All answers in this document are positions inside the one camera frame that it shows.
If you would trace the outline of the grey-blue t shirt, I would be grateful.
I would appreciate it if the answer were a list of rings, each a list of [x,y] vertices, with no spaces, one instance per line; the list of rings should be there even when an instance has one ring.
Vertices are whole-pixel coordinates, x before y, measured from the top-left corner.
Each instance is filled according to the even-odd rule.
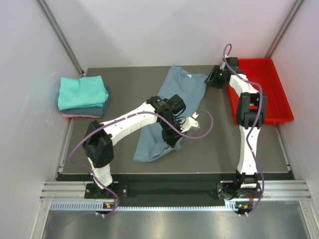
[[[182,117],[192,116],[199,108],[206,91],[207,76],[204,74],[191,74],[181,67],[172,66],[166,79],[159,90],[161,98],[169,99],[173,95],[179,95],[185,105],[186,110]],[[159,123],[147,125],[142,128],[133,160],[136,162],[151,162],[170,153],[173,150],[181,149],[180,138],[175,147],[170,147],[162,139],[162,127]]]

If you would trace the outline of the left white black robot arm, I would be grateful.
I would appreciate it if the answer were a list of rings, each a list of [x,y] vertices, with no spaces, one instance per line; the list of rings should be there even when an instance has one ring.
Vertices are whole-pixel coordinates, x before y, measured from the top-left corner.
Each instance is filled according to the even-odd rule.
[[[183,99],[174,95],[170,99],[154,96],[135,110],[111,121],[89,124],[83,149],[92,168],[93,188],[101,197],[109,197],[113,191],[110,163],[114,158],[113,146],[134,131],[159,123],[163,141],[175,147],[181,135],[182,120],[178,116],[186,109]]]

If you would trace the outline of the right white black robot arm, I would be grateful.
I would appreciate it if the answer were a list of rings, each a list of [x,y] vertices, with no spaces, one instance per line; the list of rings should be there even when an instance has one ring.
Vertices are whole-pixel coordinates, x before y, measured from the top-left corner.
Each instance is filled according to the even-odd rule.
[[[228,84],[239,97],[235,121],[241,136],[240,159],[234,182],[223,183],[219,189],[220,197],[225,200],[250,196],[260,189],[257,141],[266,118],[267,95],[258,83],[249,81],[238,66],[238,58],[225,55],[223,64],[213,66],[205,80],[206,84],[215,88]]]

